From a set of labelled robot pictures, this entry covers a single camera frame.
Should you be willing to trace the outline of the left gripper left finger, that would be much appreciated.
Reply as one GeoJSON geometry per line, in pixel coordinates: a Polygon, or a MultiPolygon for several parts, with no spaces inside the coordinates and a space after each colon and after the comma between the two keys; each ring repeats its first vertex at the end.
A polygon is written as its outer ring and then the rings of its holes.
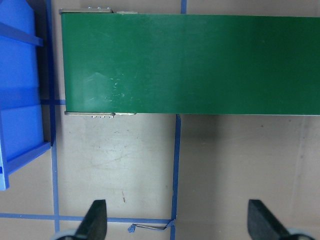
{"type": "Polygon", "coordinates": [[[74,240],[104,240],[107,235],[107,205],[104,199],[94,200],[73,235],[74,240]]]}

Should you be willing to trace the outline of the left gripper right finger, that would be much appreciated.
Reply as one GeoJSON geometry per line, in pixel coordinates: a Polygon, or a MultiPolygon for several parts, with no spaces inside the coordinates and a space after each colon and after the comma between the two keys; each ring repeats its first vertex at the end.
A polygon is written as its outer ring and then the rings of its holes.
{"type": "Polygon", "coordinates": [[[252,240],[294,240],[292,235],[258,199],[248,201],[247,230],[252,240]]]}

